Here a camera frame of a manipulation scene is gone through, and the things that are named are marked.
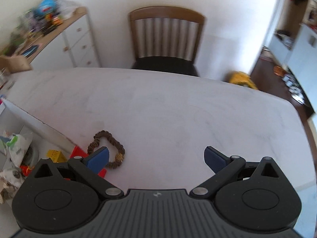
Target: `yellow block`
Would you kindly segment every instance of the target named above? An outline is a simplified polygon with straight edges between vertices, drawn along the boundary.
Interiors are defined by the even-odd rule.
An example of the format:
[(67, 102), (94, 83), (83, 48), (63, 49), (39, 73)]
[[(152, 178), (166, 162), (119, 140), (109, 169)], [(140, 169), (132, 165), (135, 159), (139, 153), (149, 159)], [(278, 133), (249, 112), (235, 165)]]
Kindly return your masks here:
[(63, 153), (61, 151), (58, 150), (52, 150), (50, 149), (47, 154), (47, 157), (49, 157), (50, 159), (52, 159), (52, 161), (54, 163), (63, 163), (63, 162), (67, 162), (66, 157), (63, 155)]

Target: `wooden floor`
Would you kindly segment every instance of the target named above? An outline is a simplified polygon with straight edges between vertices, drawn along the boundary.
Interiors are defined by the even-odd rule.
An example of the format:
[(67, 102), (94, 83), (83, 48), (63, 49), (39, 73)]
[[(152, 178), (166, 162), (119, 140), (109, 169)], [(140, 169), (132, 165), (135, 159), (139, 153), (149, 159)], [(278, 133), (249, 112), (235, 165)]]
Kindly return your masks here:
[(317, 170), (317, 148), (312, 131), (307, 122), (308, 118), (313, 114), (313, 110), (305, 105), (301, 105), (291, 97), (281, 77), (274, 74), (274, 66), (275, 64), (272, 62), (259, 59), (251, 73), (251, 80), (256, 84), (259, 90), (286, 99), (295, 107), (303, 123), (312, 151), (315, 169)]

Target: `brown scrunchie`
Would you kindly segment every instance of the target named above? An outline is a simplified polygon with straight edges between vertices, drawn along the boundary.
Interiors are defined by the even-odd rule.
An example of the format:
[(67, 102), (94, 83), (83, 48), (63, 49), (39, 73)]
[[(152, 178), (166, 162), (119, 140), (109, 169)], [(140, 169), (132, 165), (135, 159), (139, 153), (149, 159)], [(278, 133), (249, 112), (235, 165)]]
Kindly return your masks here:
[(90, 145), (88, 146), (88, 150), (87, 150), (88, 155), (93, 153), (95, 148), (99, 147), (100, 138), (102, 137), (105, 137), (110, 142), (111, 145), (115, 146), (118, 149), (118, 153), (116, 154), (115, 161), (109, 162), (106, 164), (106, 167), (115, 169), (122, 164), (124, 159), (124, 154), (126, 153), (126, 151), (124, 150), (120, 142), (118, 142), (114, 137), (112, 137), (110, 132), (102, 130), (96, 133), (96, 135), (94, 135), (94, 141), (90, 143)]

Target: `yellow object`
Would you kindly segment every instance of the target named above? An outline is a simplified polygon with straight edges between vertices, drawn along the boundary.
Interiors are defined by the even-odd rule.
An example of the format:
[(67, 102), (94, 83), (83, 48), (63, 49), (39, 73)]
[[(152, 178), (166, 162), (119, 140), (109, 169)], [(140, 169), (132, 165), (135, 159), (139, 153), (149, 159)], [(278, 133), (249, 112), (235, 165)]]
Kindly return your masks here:
[(61, 151), (58, 150), (52, 150), (50, 149), (47, 154), (47, 157), (49, 157), (50, 159), (52, 159), (52, 161), (54, 163), (63, 163), (63, 162), (67, 162), (66, 157), (63, 155), (63, 153)]
[(234, 72), (229, 80), (229, 83), (258, 89), (254, 82), (250, 79), (250, 76), (244, 72)]

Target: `white marble tabletop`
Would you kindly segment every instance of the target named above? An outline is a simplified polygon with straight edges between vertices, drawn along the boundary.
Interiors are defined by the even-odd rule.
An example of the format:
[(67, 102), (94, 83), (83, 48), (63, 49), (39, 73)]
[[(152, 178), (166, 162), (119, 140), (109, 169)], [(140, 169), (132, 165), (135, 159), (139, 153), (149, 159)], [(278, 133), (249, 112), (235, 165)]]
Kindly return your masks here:
[[(106, 179), (124, 191), (190, 191), (213, 175), (203, 159), (207, 146), (247, 161), (273, 157), (306, 198), (296, 230), (312, 237), (313, 158), (286, 100), (210, 79), (128, 69), (29, 71), (17, 78), (8, 99), (82, 148), (102, 129), (113, 134), (126, 158)], [(112, 159), (115, 149), (110, 152)]]

